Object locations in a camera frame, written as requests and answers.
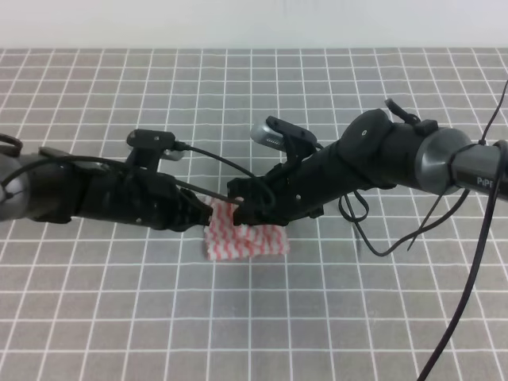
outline table surface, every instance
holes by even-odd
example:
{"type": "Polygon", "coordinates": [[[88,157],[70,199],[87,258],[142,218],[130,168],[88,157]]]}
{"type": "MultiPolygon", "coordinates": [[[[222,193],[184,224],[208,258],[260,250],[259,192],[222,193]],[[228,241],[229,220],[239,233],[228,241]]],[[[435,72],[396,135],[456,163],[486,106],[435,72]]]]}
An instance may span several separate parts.
{"type": "MultiPolygon", "coordinates": [[[[164,129],[261,175],[283,158],[249,140],[269,115],[328,144],[391,96],[478,139],[506,65],[505,48],[0,49],[0,131],[27,152],[124,159],[132,129],[164,129]]],[[[506,108],[492,140],[508,137],[506,108]]],[[[237,175],[195,154],[160,170],[222,192],[237,175]]],[[[435,199],[400,187],[366,195],[377,248],[416,229],[435,199]]],[[[229,263],[206,261],[202,228],[2,223],[0,380],[416,379],[456,308],[486,200],[472,195],[410,252],[386,258],[357,240],[336,203],[287,227],[286,258],[229,263]]],[[[495,216],[432,379],[508,379],[507,204],[495,216]]]]}

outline grid mat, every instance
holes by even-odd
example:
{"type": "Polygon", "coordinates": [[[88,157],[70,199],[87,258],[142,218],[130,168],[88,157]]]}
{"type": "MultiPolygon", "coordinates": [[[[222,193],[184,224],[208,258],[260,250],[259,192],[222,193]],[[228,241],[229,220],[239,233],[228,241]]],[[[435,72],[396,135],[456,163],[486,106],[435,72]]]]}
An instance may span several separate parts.
{"type": "MultiPolygon", "coordinates": [[[[328,144],[391,96],[477,140],[507,66],[506,48],[0,49],[0,131],[26,152],[124,159],[132,129],[165,129],[261,175],[283,159],[249,140],[268,115],[328,144]]],[[[508,138],[507,107],[492,140],[508,138]]],[[[160,170],[223,193],[238,175],[196,154],[160,170]]],[[[365,193],[379,248],[415,230],[434,201],[399,187],[365,193]]],[[[355,244],[335,203],[288,226],[287,258],[229,263],[204,259],[197,228],[2,223],[0,381],[416,379],[460,297],[486,201],[472,195],[410,252],[382,259],[355,244]]],[[[500,202],[431,379],[508,379],[506,231],[500,202]]]]}

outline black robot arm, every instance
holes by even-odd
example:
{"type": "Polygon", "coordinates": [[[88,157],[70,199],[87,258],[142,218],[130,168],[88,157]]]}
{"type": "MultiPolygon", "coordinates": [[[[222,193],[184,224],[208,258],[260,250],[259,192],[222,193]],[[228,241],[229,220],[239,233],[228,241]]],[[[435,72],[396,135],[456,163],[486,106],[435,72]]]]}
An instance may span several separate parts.
{"type": "MultiPolygon", "coordinates": [[[[458,129],[420,121],[391,100],[387,105],[403,123],[390,121],[382,110],[370,110],[357,117],[340,140],[323,149],[311,132],[269,117],[252,131],[252,139],[287,153],[286,163],[261,177],[275,194],[275,208],[261,213],[246,202],[236,210],[235,224],[287,225],[299,218],[319,217],[327,202],[373,187],[400,185],[438,195],[460,187],[489,192],[500,155],[497,147],[471,144],[458,129]]],[[[229,197],[252,203],[263,198],[251,179],[230,181],[228,192],[229,197]]],[[[499,197],[508,199],[506,176],[499,197]]]]}
{"type": "Polygon", "coordinates": [[[212,214],[193,192],[178,188],[173,176],[157,172],[160,159],[180,157],[172,150],[172,133],[132,132],[125,163],[52,148],[22,155],[19,140],[1,140],[0,221],[27,217],[65,224],[76,216],[181,232],[207,225],[212,214]]]}

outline white wall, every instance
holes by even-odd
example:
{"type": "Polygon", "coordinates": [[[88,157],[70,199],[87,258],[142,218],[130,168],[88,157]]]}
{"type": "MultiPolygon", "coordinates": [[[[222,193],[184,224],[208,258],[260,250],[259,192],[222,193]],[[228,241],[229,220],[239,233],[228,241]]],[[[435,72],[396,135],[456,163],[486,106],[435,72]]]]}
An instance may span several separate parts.
{"type": "Polygon", "coordinates": [[[508,46],[507,15],[506,0],[0,0],[0,46],[508,46]]]}

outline red and white cloth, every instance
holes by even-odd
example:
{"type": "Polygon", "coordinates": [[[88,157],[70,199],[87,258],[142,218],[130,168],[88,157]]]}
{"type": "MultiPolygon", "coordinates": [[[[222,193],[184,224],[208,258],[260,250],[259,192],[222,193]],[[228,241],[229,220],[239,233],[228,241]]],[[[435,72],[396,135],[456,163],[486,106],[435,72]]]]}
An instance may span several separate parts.
{"type": "Polygon", "coordinates": [[[211,197],[206,197],[205,203],[214,209],[210,226],[205,227],[209,260],[286,255],[289,252],[289,240],[282,226],[235,226],[233,212],[236,205],[211,197]]]}

